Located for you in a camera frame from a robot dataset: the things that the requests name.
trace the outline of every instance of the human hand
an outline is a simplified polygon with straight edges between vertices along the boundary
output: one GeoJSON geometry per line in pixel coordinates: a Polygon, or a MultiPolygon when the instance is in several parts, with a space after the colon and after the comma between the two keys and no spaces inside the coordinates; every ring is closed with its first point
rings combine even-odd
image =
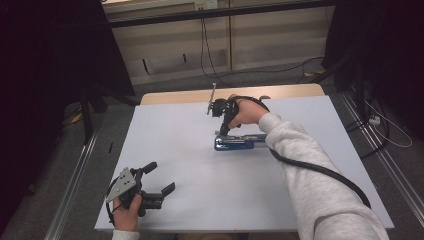
{"type": "Polygon", "coordinates": [[[131,202],[130,208],[125,209],[121,205],[119,197],[113,199],[113,219],[115,221],[115,229],[121,231],[136,232],[138,229],[138,209],[141,205],[141,196],[135,195],[131,202]]]}
{"type": "Polygon", "coordinates": [[[264,114],[269,112],[259,104],[247,99],[236,99],[235,101],[239,107],[239,113],[230,122],[230,124],[228,124],[230,129],[237,127],[239,124],[258,124],[259,119],[261,119],[264,114]]]}

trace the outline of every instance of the white tabletop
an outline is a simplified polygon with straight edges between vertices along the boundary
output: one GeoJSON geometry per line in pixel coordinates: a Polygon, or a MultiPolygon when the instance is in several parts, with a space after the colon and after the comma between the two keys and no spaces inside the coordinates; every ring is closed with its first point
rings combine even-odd
{"type": "MultiPolygon", "coordinates": [[[[266,100],[284,120],[302,124],[342,173],[368,196],[386,228],[393,223],[327,96],[266,100]]],[[[217,152],[214,132],[222,118],[206,113],[207,103],[136,107],[112,177],[125,167],[156,161],[158,168],[142,178],[143,189],[159,192],[171,182],[176,190],[161,210],[147,210],[140,230],[161,232],[290,231],[297,229],[280,166],[269,150],[217,152]]],[[[230,135],[260,133],[245,125],[230,135]]],[[[104,206],[95,229],[113,226],[104,206]]]]}

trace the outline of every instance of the sleeve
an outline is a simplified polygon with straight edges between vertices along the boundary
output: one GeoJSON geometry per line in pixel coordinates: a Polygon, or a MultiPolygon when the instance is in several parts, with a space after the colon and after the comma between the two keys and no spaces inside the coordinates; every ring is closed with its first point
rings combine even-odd
{"type": "Polygon", "coordinates": [[[137,240],[139,237],[139,232],[113,230],[112,240],[137,240]]]}
{"type": "MultiPolygon", "coordinates": [[[[267,113],[259,120],[267,145],[281,156],[340,171],[297,123],[267,113]]],[[[389,239],[375,213],[343,183],[321,173],[281,164],[301,239],[389,239]]]]}

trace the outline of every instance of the gray carpet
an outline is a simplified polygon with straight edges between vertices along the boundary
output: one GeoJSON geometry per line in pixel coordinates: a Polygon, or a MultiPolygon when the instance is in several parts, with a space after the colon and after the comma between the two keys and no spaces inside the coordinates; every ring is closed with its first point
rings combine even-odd
{"type": "MultiPolygon", "coordinates": [[[[256,70],[275,71],[295,65],[272,66],[256,70]]],[[[319,61],[308,64],[305,69],[306,71],[319,69],[319,61]]],[[[296,83],[301,75],[302,69],[298,68],[288,72],[251,72],[230,75],[222,78],[222,80],[237,87],[282,85],[296,83]]],[[[198,76],[139,85],[135,86],[135,90],[137,98],[140,99],[149,92],[209,89],[213,81],[213,79],[205,76],[198,76]]],[[[225,87],[224,84],[220,83],[218,86],[225,87]]],[[[353,118],[347,111],[339,94],[336,93],[330,80],[326,80],[323,83],[323,88],[326,94],[330,96],[342,122],[345,125],[353,122],[353,118]]],[[[77,190],[76,199],[67,217],[61,239],[111,238],[110,234],[98,232],[93,228],[100,207],[103,207],[103,195],[116,166],[134,109],[113,99],[107,98],[106,100],[109,104],[107,112],[102,116],[100,116],[101,114],[93,113],[93,116],[103,117],[104,121],[92,155],[86,165],[80,187],[77,190]]],[[[396,115],[387,106],[385,109],[389,118],[399,123],[396,115]]],[[[402,142],[403,136],[395,131],[393,127],[391,129],[393,129],[391,138],[397,142],[402,142]]],[[[349,136],[359,155],[371,150],[360,130],[352,131],[349,136]]],[[[82,122],[77,122],[63,129],[62,137],[51,156],[50,163],[35,184],[35,194],[25,197],[22,201],[20,208],[10,221],[1,240],[43,239],[45,237],[52,217],[76,166],[83,147],[83,139],[84,129],[82,122]]],[[[422,161],[424,144],[415,137],[413,137],[413,141],[414,144],[411,148],[402,149],[389,144],[387,149],[417,192],[423,196],[424,184],[420,175],[424,172],[424,163],[422,161]]],[[[415,218],[377,156],[368,157],[363,160],[363,163],[371,179],[378,186],[377,191],[395,224],[396,228],[389,230],[390,238],[424,239],[424,229],[415,218]]],[[[168,240],[174,237],[174,234],[145,233],[144,235],[143,239],[154,240],[168,240]]]]}

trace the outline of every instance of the white cable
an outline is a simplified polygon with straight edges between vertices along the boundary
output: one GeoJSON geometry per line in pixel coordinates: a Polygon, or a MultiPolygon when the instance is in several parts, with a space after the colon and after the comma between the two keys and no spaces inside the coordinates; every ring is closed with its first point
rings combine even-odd
{"type": "Polygon", "coordinates": [[[398,127],[395,123],[393,123],[392,121],[390,121],[389,119],[387,119],[386,117],[384,117],[383,115],[381,115],[377,110],[375,110],[372,106],[371,106],[371,104],[369,104],[366,100],[364,100],[365,101],[365,103],[372,109],[372,110],[374,110],[374,112],[375,113],[377,113],[380,117],[382,117],[383,119],[385,119],[387,122],[389,122],[389,123],[391,123],[393,126],[395,126],[397,129],[399,129],[399,131],[401,131],[408,139],[409,139],[409,144],[408,145],[400,145],[400,144],[398,144],[398,143],[395,143],[395,142],[393,142],[392,140],[390,140],[390,139],[388,139],[388,138],[386,138],[383,134],[381,134],[378,130],[377,130],[377,127],[375,126],[375,124],[372,124],[372,125],[374,125],[374,130],[382,137],[382,138],[384,138],[384,139],[386,139],[387,141],[389,141],[390,143],[392,143],[392,144],[394,144],[394,145],[396,145],[396,146],[398,146],[398,147],[403,147],[403,148],[407,148],[407,147],[410,147],[410,146],[412,146],[412,139],[411,139],[411,137],[409,137],[409,135],[406,133],[406,132],[404,132],[400,127],[398,127]]]}

